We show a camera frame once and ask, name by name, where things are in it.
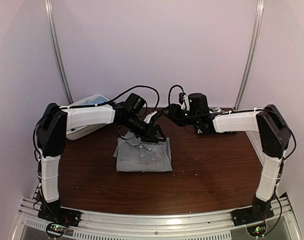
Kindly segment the aluminium front rail frame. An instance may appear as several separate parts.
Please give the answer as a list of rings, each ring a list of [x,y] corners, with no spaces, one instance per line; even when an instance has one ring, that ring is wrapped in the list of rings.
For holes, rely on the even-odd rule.
[[[10,240],[53,240],[46,233],[50,223],[38,218],[40,203],[23,198]],[[58,240],[303,240],[294,210],[287,197],[280,197],[282,215],[264,237],[250,234],[255,222],[236,226],[226,209],[177,215],[127,215],[80,211],[78,226],[70,226]]]

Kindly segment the silver left corner post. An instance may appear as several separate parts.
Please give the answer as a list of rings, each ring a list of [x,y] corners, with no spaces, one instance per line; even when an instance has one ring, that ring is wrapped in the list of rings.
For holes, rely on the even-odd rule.
[[[47,22],[48,22],[48,27],[49,27],[51,44],[52,44],[52,48],[53,48],[54,59],[55,59],[55,63],[57,66],[60,82],[62,84],[62,89],[63,89],[67,102],[69,104],[72,104],[74,101],[73,101],[72,93],[71,93],[71,90],[69,87],[69,83],[68,83],[68,79],[67,79],[67,75],[66,75],[66,71],[64,68],[62,55],[61,55],[58,35],[57,35],[57,31],[56,31],[55,16],[54,16],[54,11],[53,11],[53,1],[45,0],[44,5],[45,5],[45,14],[46,14]]]

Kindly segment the light blue folded shirt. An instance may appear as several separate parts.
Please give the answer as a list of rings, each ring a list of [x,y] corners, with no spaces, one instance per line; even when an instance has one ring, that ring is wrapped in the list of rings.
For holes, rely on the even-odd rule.
[[[79,105],[80,106],[99,105],[107,101],[108,99],[106,97],[98,95],[84,99]]]

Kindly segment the circuit board with leds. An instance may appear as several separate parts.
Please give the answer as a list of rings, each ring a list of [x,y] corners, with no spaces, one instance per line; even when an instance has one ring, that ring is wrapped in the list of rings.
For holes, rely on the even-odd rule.
[[[68,226],[66,225],[51,222],[45,227],[45,233],[50,238],[60,238],[65,234],[67,228]]]
[[[267,225],[263,222],[246,227],[247,233],[253,238],[261,238],[267,232]]]

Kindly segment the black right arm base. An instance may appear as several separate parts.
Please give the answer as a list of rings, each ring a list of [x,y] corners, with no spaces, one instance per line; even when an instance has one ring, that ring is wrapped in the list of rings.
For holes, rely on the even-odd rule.
[[[238,208],[231,212],[231,217],[234,226],[248,225],[256,222],[261,222],[267,218],[272,218],[274,212],[272,206],[254,204],[246,208]]]

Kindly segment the left circuit board with leds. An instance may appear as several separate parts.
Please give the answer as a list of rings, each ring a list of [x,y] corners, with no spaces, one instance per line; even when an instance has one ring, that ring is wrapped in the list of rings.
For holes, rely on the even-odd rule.
[[[67,228],[68,226],[66,225],[51,222],[45,227],[45,233],[50,238],[60,238],[65,234]]]

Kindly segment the right circuit board with leds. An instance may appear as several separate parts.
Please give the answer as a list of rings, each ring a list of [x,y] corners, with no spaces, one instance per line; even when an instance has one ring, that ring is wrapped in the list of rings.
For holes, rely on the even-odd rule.
[[[247,233],[253,238],[261,238],[267,232],[267,225],[263,222],[246,227]]]

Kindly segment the black white plaid shirt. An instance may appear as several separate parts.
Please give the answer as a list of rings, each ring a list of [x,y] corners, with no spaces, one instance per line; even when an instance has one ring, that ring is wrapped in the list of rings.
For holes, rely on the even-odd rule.
[[[194,132],[197,135],[216,135],[220,134],[216,132],[213,124],[213,119],[216,115],[225,114],[230,111],[230,108],[210,108],[209,109],[209,116],[202,116],[198,119],[196,125],[194,126]]]

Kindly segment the silver corner post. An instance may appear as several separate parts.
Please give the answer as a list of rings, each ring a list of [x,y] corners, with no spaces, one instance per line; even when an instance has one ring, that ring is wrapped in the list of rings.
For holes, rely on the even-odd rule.
[[[69,104],[72,104],[74,101],[73,101],[72,93],[71,93],[71,90],[69,87],[69,83],[68,83],[68,79],[67,79],[67,75],[66,75],[66,71],[64,68],[62,55],[61,55],[58,35],[57,35],[57,31],[56,31],[55,16],[54,16],[54,11],[53,11],[53,1],[45,0],[44,5],[45,5],[45,14],[46,14],[47,22],[48,22],[48,27],[49,27],[51,44],[52,44],[52,48],[53,48],[54,59],[55,59],[55,63],[57,66],[60,82],[62,84],[62,89],[63,89],[67,102]]]
[[[247,58],[246,58],[246,62],[245,62],[244,71],[242,74],[241,85],[240,85],[238,95],[237,95],[237,98],[236,98],[236,101],[234,104],[235,110],[238,110],[241,106],[242,99],[245,94],[248,81],[250,79],[250,74],[251,74],[253,63],[254,63],[255,53],[256,53],[256,50],[258,47],[258,42],[259,42],[260,33],[261,33],[261,29],[262,29],[264,9],[265,9],[265,1],[257,0],[248,54],[247,54]]]

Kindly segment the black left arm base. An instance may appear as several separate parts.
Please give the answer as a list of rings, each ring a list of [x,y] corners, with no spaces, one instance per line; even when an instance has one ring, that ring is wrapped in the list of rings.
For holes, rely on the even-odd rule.
[[[40,206],[37,217],[68,227],[78,227],[81,212],[78,210],[63,208],[60,206],[59,202],[43,202]]]

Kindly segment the silver right corner post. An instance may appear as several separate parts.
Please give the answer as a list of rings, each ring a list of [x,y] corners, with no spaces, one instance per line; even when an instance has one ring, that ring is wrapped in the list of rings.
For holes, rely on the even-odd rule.
[[[259,42],[260,33],[261,33],[261,29],[262,29],[264,9],[265,9],[265,1],[257,0],[248,54],[247,54],[247,58],[246,58],[246,62],[245,62],[244,71],[242,74],[241,85],[240,85],[238,95],[237,95],[237,98],[236,98],[236,101],[234,104],[235,110],[238,110],[241,106],[242,99],[245,94],[248,81],[250,79],[250,74],[251,74],[253,63],[254,63],[255,53],[256,53],[256,50],[258,47],[258,42]]]

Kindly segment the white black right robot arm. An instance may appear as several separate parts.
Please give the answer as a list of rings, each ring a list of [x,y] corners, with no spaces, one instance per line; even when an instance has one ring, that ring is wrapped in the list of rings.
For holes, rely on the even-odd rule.
[[[259,134],[264,163],[248,216],[253,221],[260,220],[268,212],[269,204],[283,174],[289,141],[294,136],[278,108],[274,104],[269,104],[264,108],[240,111],[192,113],[172,103],[164,115],[179,127],[199,127],[202,134]]]

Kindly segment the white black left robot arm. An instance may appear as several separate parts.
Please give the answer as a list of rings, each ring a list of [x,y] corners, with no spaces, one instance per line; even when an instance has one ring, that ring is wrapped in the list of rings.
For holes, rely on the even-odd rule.
[[[64,218],[64,211],[55,203],[59,201],[59,161],[66,147],[67,131],[84,126],[117,124],[132,131],[143,142],[166,141],[161,127],[156,124],[162,116],[161,109],[145,119],[136,114],[135,106],[126,102],[106,101],[100,104],[59,106],[49,103],[34,131],[35,148],[40,156],[41,194],[47,205],[44,213],[53,222]]]

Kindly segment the white plastic laundry basket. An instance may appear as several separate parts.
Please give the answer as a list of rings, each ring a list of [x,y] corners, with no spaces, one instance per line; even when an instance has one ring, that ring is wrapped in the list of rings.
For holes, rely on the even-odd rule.
[[[92,96],[86,97],[84,99],[91,98],[93,96],[103,96],[103,95],[96,94],[96,95],[92,95]],[[73,106],[80,106],[80,103],[84,99],[76,101],[76,102],[72,103],[70,106],[71,107],[73,107]],[[74,140],[80,139],[80,138],[82,138],[82,137],[84,137],[86,135],[89,135],[89,134],[91,134],[91,133],[93,133],[93,132],[95,132],[95,131],[103,128],[105,125],[106,124],[87,125],[87,126],[80,126],[80,127],[73,128],[71,130],[67,130],[66,131],[66,138],[68,140],[74,141]]]

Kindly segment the grey long sleeve shirt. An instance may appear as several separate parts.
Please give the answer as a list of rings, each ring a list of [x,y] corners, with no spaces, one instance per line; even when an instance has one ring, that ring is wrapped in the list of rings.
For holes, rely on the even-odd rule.
[[[170,139],[158,143],[143,142],[132,132],[117,139],[113,157],[117,172],[171,172]]]

